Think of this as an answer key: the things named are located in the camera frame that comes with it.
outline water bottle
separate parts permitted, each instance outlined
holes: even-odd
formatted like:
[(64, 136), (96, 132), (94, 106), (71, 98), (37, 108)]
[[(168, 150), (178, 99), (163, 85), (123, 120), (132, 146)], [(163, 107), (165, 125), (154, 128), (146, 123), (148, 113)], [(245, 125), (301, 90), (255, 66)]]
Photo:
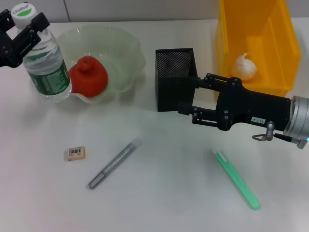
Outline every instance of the water bottle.
[[(11, 16), (20, 33), (37, 15), (35, 7), (21, 3), (13, 7)], [(55, 37), (45, 29), (38, 32), (41, 41), (24, 57), (23, 64), (39, 94), (54, 102), (68, 97), (72, 85), (62, 53)]]

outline eraser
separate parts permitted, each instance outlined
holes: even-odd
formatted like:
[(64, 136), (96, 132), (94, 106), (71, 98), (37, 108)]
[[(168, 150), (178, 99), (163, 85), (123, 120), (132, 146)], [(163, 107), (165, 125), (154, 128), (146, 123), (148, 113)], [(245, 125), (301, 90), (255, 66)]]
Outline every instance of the eraser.
[(85, 159), (85, 158), (86, 158), (86, 153), (85, 153), (84, 146), (68, 148), (67, 150), (67, 160), (68, 161), (80, 160), (80, 159)]

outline yellow plastic container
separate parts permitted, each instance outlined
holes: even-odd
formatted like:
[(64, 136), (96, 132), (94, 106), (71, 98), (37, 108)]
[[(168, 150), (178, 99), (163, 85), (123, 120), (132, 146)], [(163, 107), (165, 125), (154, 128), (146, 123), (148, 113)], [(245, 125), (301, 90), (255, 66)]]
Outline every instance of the yellow plastic container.
[(285, 0), (219, 0), (216, 32), (218, 74), (231, 77), (236, 58), (255, 63), (247, 89), (278, 96), (293, 88), (301, 51)]

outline black mesh pencil holder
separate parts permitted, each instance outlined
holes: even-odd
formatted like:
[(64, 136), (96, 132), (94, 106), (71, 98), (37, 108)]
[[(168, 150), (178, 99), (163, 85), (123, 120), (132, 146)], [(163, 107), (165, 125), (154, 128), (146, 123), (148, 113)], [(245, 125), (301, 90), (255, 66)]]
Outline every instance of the black mesh pencil holder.
[(195, 87), (188, 81), (197, 77), (192, 48), (155, 51), (155, 91), (158, 112), (177, 111), (178, 103), (193, 102)]

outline bottle cap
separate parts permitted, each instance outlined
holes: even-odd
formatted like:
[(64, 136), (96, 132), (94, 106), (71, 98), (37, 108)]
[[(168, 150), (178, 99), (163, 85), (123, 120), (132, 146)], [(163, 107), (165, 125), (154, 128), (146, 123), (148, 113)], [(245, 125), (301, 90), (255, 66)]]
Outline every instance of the bottle cap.
[(13, 7), (11, 10), (11, 16), (15, 25), (19, 29), (25, 28), (31, 23), (31, 20), (37, 16), (37, 10), (30, 3), (21, 3)]

